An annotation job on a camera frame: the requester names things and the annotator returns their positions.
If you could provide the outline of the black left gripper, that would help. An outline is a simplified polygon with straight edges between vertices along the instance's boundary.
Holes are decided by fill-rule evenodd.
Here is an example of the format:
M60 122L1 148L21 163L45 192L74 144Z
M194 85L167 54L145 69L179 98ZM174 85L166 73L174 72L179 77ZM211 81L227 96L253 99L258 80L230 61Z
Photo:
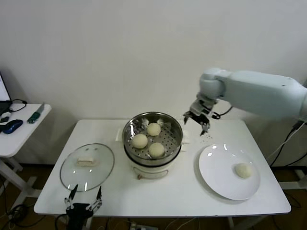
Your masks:
M68 197L64 198L66 205L66 214L69 217L67 230L81 230L85 221L92 217L94 212L102 206L102 191L99 187L96 200L92 204L72 203L74 196L77 192L78 184L71 190Z

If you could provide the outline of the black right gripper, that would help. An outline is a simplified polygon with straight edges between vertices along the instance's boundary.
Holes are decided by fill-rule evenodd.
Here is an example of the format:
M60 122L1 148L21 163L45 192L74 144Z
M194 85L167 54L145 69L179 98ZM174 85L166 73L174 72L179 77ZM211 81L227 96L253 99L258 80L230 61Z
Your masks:
M206 109L190 109L188 112L185 112L183 114L184 116L184 124L187 123L188 119L191 118L196 123L201 125L202 131L200 133L200 136L204 135L205 133L208 133L210 130L210 121L207 117L207 110Z

